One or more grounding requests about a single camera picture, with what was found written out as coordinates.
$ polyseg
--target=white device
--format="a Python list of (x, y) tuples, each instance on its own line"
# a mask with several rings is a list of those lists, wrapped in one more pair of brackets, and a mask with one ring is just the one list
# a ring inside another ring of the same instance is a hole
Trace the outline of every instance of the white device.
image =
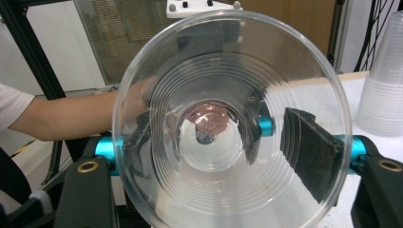
[(239, 1), (229, 5), (211, 0), (167, 0), (166, 4), (168, 18), (185, 18), (211, 10), (242, 10), (242, 8)]

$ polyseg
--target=white sleeve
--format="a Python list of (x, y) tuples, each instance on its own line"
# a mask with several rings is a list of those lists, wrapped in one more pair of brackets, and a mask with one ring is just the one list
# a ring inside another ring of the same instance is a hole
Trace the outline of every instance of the white sleeve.
[(0, 84), (0, 131), (14, 123), (33, 98), (31, 94)]

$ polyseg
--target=transparent plastic container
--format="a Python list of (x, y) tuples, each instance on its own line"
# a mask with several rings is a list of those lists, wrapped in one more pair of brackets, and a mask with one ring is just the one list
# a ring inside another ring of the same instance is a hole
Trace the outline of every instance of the transparent plastic container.
[(268, 16), (220, 10), (138, 53), (113, 141), (125, 190), (153, 227), (300, 227), (336, 202), (351, 123), (310, 41)]
[(365, 79), (356, 123), (374, 135), (403, 135), (403, 11), (389, 18), (374, 66)]

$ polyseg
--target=clear plastic cup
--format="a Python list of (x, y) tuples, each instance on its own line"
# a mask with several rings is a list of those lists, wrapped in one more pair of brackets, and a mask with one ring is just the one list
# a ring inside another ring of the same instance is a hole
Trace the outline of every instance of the clear plastic cup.
[(403, 11), (390, 16), (355, 121), (375, 135), (403, 135)]

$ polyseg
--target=teal clamp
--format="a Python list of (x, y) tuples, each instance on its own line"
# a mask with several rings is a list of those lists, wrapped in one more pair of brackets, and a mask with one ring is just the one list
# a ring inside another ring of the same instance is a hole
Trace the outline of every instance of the teal clamp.
[(259, 126), (261, 128), (261, 136), (272, 136), (273, 135), (273, 122), (270, 117), (260, 116)]
[[(344, 140), (344, 136), (335, 136), (340, 140)], [(364, 166), (364, 162), (369, 157), (365, 143), (358, 136), (353, 136), (352, 139), (352, 154), (350, 161), (350, 171), (352, 173), (360, 173)]]
[(104, 157), (109, 163), (110, 175), (119, 176), (111, 137), (103, 137), (98, 141), (97, 147), (95, 148), (95, 157)]

